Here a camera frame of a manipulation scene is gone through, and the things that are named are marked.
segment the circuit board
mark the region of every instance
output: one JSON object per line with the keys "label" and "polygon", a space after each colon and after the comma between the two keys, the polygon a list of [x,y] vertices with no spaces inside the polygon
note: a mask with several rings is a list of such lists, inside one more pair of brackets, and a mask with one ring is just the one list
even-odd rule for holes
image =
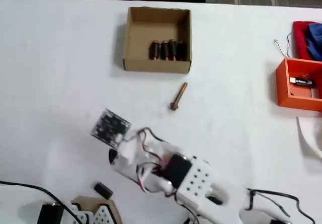
{"label": "circuit board", "polygon": [[105,109],[92,129],[91,135],[117,149],[130,127],[131,123]]}

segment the open cardboard box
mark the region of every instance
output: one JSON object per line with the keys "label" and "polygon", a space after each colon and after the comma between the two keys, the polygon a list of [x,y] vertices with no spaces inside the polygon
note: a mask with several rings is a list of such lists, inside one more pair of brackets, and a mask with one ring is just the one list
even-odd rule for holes
{"label": "open cardboard box", "polygon": [[[313,80],[315,89],[290,83],[290,77]],[[279,106],[322,111],[322,62],[285,58],[276,69],[276,83]]]}
{"label": "open cardboard box", "polygon": [[[170,39],[187,43],[186,61],[149,59],[153,40]],[[188,73],[191,62],[190,10],[129,8],[123,58],[125,70]]]}
{"label": "open cardboard box", "polygon": [[91,211],[94,214],[99,209],[101,204],[108,205],[111,215],[115,220],[115,224],[122,224],[121,216],[116,208],[116,205],[113,200],[106,200],[103,198],[93,198],[87,196],[78,196],[75,198],[72,203],[77,203],[82,207],[82,210]]}

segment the wire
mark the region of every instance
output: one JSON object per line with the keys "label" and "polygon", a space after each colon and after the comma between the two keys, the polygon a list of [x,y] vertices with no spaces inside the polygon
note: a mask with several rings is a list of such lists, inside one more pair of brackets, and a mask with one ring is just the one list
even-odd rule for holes
{"label": "wire", "polygon": [[155,163],[155,162],[145,162],[145,163],[142,163],[140,165],[137,166],[136,168],[136,175],[137,175],[137,182],[138,182],[138,185],[140,186],[140,188],[142,189],[143,192],[145,193],[157,193],[159,191],[156,191],[156,192],[152,192],[152,191],[149,191],[145,188],[144,186],[144,181],[145,179],[147,178],[147,176],[145,178],[143,178],[143,175],[144,175],[144,166],[147,165],[147,164],[153,164],[155,165],[158,169],[161,168],[161,165]]}
{"label": "wire", "polygon": [[282,205],[280,205],[279,203],[277,203],[275,200],[271,199],[270,197],[267,197],[266,195],[263,195],[261,193],[257,193],[258,195],[260,195],[261,197],[268,199],[269,201],[273,202],[276,206],[278,206],[278,208],[281,209],[281,211],[288,217],[290,217],[291,215],[284,209],[284,207]]}
{"label": "wire", "polygon": [[145,151],[145,152],[147,152],[148,154],[150,154],[150,155],[152,155],[152,156],[154,156],[154,157],[156,157],[159,161],[160,161],[160,163],[162,162],[162,158],[159,156],[159,155],[157,155],[156,153],[153,153],[153,152],[150,152],[150,151],[148,151],[146,148],[145,148],[145,141],[146,141],[146,132],[143,130],[143,131],[139,131],[138,132],[138,136],[140,137],[140,134],[141,133],[144,133],[144,137],[143,137],[143,139],[141,139],[141,146],[142,146],[142,149],[143,149],[143,151]]}
{"label": "wire", "polygon": [[250,191],[250,206],[245,209],[245,210],[252,210],[254,206],[254,196],[255,196],[255,191],[252,189],[248,189]]}
{"label": "wire", "polygon": [[8,181],[0,181],[0,184],[3,185],[18,185],[18,186],[23,186],[23,187],[27,187],[27,188],[31,188],[31,189],[36,189],[36,190],[40,190],[44,193],[46,193],[47,195],[49,195],[52,199],[54,199],[59,205],[61,205],[72,217],[74,217],[74,219],[79,223],[79,224],[83,224],[80,219],[61,201],[59,200],[56,196],[54,196],[52,193],[50,193],[48,190],[41,188],[39,186],[35,186],[35,185],[28,185],[28,184],[21,184],[21,183],[15,183],[15,182],[8,182]]}
{"label": "wire", "polygon": [[192,210],[190,210],[188,207],[186,207],[185,205],[183,204],[180,204],[178,203],[178,200],[177,200],[177,192],[175,192],[175,201],[178,205],[182,206],[184,209],[186,209],[193,217],[194,217],[194,220],[193,220],[193,223],[195,223],[195,221],[197,221],[197,224],[200,224],[199,222],[199,219],[197,217],[197,215],[195,213],[193,213]]}
{"label": "wire", "polygon": [[300,200],[294,196],[294,195],[289,195],[286,193],[282,193],[282,192],[276,192],[276,191],[269,191],[269,190],[258,190],[258,189],[248,189],[249,191],[254,191],[255,193],[263,193],[263,194],[269,194],[269,195],[278,195],[278,196],[282,196],[282,197],[286,197],[286,198],[290,198],[292,200],[296,201],[296,208],[297,210],[307,219],[309,219],[310,221],[312,221],[313,224],[315,224],[315,220],[309,216],[308,214],[306,214],[304,211],[301,210],[300,208]]}
{"label": "wire", "polygon": [[161,142],[167,142],[167,141],[163,140],[162,138],[157,137],[157,136],[155,135],[155,133],[152,131],[152,129],[151,129],[151,128],[149,128],[149,127],[144,127],[144,128],[142,128],[142,129],[140,129],[137,133],[138,133],[138,134],[140,134],[142,131],[145,131],[145,130],[148,130],[148,131],[151,133],[151,135],[152,135],[156,140],[159,140],[159,141],[161,141]]}
{"label": "wire", "polygon": [[281,52],[281,54],[284,56],[284,57],[286,57],[286,58],[290,58],[290,55],[288,54],[288,51],[289,51],[289,49],[290,49],[290,39],[289,39],[289,36],[292,34],[292,32],[291,33],[289,33],[288,35],[287,35],[287,49],[286,49],[286,54],[284,54],[283,53],[283,51],[282,51],[282,49],[281,49],[281,47],[280,47],[280,44],[279,44],[279,42],[278,42],[278,40],[277,39],[274,39],[274,43],[277,45],[277,47],[278,47],[278,49],[280,50],[280,52]]}

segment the bolt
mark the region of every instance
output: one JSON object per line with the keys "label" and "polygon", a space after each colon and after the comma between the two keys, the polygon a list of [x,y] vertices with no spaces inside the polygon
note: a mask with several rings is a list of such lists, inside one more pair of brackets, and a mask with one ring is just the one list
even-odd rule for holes
{"label": "bolt", "polygon": [[183,85],[182,85],[180,91],[178,92],[175,100],[170,103],[170,109],[171,110],[175,111],[175,110],[177,110],[179,108],[178,103],[179,103],[179,101],[180,101],[180,99],[181,99],[181,97],[183,95],[183,92],[185,92],[185,90],[187,88],[187,85],[188,85],[188,83],[186,83],[186,82],[183,83]]}

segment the black connector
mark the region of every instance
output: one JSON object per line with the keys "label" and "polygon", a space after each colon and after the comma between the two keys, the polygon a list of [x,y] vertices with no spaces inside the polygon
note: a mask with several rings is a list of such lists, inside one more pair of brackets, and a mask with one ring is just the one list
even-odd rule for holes
{"label": "black connector", "polygon": [[96,183],[94,190],[107,200],[110,199],[113,195],[113,191],[111,191],[109,188],[107,188],[106,185],[102,184],[101,182]]}
{"label": "black connector", "polygon": [[290,82],[302,87],[315,87],[315,82],[306,78],[290,77]]}
{"label": "black connector", "polygon": [[63,212],[60,205],[42,205],[37,224],[60,224]]}

